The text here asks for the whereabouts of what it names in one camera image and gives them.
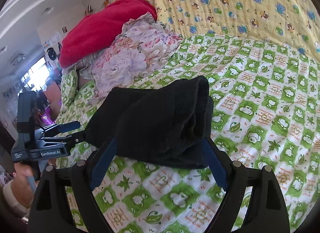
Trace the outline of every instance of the green and white bedsheet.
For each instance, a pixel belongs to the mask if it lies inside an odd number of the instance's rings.
[[[246,167],[272,167],[294,231],[320,196],[320,64],[263,41],[197,35],[163,69],[137,78],[132,87],[157,89],[198,75],[208,79],[214,100],[211,138]],[[101,105],[87,105],[93,91],[94,83],[79,91],[58,123],[79,120],[83,129]],[[93,150],[78,144],[58,167],[87,159]],[[250,190],[233,230],[243,222]],[[67,192],[76,224],[85,229],[72,189]],[[208,168],[172,169],[122,157],[114,158],[93,194],[114,232],[121,233],[204,232],[224,196]]]

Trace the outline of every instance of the hand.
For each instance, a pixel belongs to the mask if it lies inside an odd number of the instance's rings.
[[[56,159],[50,159],[49,164],[54,165]],[[15,163],[16,176],[11,184],[12,193],[21,205],[29,208],[33,200],[33,192],[27,181],[27,176],[33,176],[32,168],[23,163]]]

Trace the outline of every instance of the black gripper frame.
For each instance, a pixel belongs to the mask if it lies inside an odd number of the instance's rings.
[[[253,189],[244,222],[241,228],[234,232],[289,233],[289,219],[284,198],[271,168],[264,166],[258,170],[244,167],[238,161],[232,162],[210,138],[204,140],[207,143],[203,143],[203,151],[210,153],[206,154],[211,160],[208,162],[209,168],[218,186],[223,187],[226,191],[205,233],[229,233],[231,231],[246,187],[251,186]],[[71,186],[79,212],[89,233],[112,233],[113,230],[101,213],[92,195],[92,190],[101,182],[97,182],[97,173],[100,173],[98,176],[103,178],[115,153],[115,143],[112,138],[108,138],[99,150],[90,155],[87,161],[78,161],[70,168],[45,170],[32,203],[28,232],[84,232],[76,228],[68,205],[65,186]]]

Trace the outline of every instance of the red pillow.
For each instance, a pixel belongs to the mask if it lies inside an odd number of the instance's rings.
[[[62,41],[60,65],[67,68],[83,57],[112,44],[122,25],[150,12],[157,20],[155,8],[146,0],[117,0],[103,11],[86,16]]]

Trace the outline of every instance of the blue gripper pad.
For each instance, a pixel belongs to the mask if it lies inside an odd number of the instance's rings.
[[[91,172],[91,182],[90,188],[94,190],[94,188],[99,187],[101,182],[106,175],[106,172],[110,166],[110,163],[113,160],[113,157],[117,152],[118,142],[117,139],[113,138],[109,144],[109,146],[105,149],[105,151],[100,156],[97,164],[92,169]]]
[[[215,152],[212,150],[207,139],[202,140],[202,151],[217,185],[225,191],[228,191],[229,185],[227,183],[227,172],[223,168]]]
[[[80,126],[81,126],[80,122],[74,121],[74,122],[71,122],[71,123],[60,125],[58,130],[59,130],[60,133],[65,133],[65,132],[68,132],[68,131],[79,129]]]

